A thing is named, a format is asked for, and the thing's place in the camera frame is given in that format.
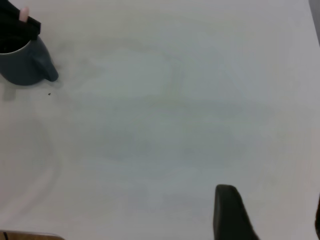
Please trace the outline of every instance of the white table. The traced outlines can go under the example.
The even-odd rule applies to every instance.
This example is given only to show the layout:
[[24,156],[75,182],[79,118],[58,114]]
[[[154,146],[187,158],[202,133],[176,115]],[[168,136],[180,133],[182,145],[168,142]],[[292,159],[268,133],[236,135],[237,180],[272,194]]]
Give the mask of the white table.
[[12,2],[42,22],[60,78],[0,81],[1,229],[210,240],[223,183],[262,240],[317,239],[307,0]]

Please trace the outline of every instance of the mug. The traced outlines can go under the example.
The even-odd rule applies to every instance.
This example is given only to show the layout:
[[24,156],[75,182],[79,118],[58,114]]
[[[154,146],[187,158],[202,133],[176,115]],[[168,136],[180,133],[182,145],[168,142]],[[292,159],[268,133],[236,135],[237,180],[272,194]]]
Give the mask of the mug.
[[21,86],[33,85],[43,79],[54,82],[59,77],[39,36],[16,51],[0,53],[0,73],[10,83]]

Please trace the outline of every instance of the black object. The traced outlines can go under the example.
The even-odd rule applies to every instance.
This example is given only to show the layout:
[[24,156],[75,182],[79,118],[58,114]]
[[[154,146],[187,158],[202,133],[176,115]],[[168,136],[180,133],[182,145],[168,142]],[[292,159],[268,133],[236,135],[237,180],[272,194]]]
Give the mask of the black object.
[[215,240],[259,240],[234,186],[215,188],[213,232]]
[[9,240],[8,234],[7,234],[5,231],[3,232],[3,236],[4,236],[4,239],[5,239],[5,240]]
[[320,1],[309,0],[309,5],[314,22],[315,32],[318,37],[318,42],[320,44]]
[[19,21],[20,10],[8,0],[0,0],[0,36],[11,34],[16,37],[36,40],[41,32],[41,23],[32,17],[27,22]]
[[318,202],[318,208],[317,208],[316,214],[315,214],[314,226],[315,226],[316,235],[318,236],[318,239],[320,239],[320,197],[319,197],[319,202]]
[[59,76],[40,37],[16,51],[0,53],[0,73],[9,82],[22,86],[36,84],[42,79],[54,82]]

